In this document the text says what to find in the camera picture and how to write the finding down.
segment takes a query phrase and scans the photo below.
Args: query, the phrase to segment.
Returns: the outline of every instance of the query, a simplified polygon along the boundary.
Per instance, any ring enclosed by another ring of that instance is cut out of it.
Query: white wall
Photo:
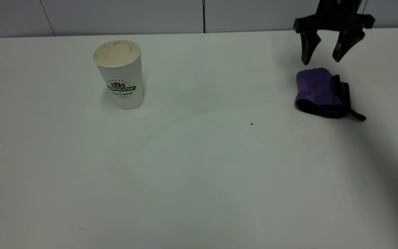
[[[56,35],[202,33],[202,0],[42,0]]]
[[[205,0],[206,30],[290,30],[319,0]],[[362,1],[359,12],[363,11]],[[202,33],[202,0],[42,0],[56,35]],[[368,0],[375,27],[398,27],[398,0]],[[53,35],[40,0],[0,0],[0,37]]]
[[[319,4],[319,0],[205,1],[207,33],[292,30],[294,19],[315,14]]]
[[[0,0],[0,37],[53,35],[39,0]]]
[[[376,19],[374,27],[398,27],[398,0],[369,0],[365,12]]]

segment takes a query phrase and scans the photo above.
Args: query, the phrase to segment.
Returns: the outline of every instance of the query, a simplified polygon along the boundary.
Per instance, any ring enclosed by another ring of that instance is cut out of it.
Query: green label
[[[129,86],[129,87],[112,87],[112,86],[107,86],[110,90],[112,91],[117,91],[117,92],[128,92],[128,91],[134,91],[136,90],[136,86]]]

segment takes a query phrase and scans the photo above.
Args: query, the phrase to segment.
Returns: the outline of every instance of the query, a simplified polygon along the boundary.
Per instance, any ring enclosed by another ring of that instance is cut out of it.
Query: cup logo
[[[128,91],[133,91],[136,90],[135,85],[130,85],[130,83],[124,81],[124,80],[109,80],[107,83],[107,87],[116,92],[128,92]]]

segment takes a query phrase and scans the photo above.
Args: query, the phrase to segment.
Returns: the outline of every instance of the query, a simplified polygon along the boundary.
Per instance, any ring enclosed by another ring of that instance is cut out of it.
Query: coffee bean logo
[[[119,83],[119,82],[115,82],[115,83],[110,83],[112,86],[114,87],[125,87],[124,83]]]
[[[131,86],[130,83],[126,82],[125,80],[109,80],[108,83],[112,87],[128,87]]]

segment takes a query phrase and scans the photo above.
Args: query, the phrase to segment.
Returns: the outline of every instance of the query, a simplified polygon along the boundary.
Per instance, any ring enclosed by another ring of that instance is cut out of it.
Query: purple cloth
[[[314,104],[343,104],[334,92],[333,76],[325,68],[314,68],[298,72],[297,89],[296,101],[307,99]]]
[[[351,109],[349,85],[325,68],[297,73],[297,108],[326,118],[341,118],[348,113],[364,121],[366,117]]]

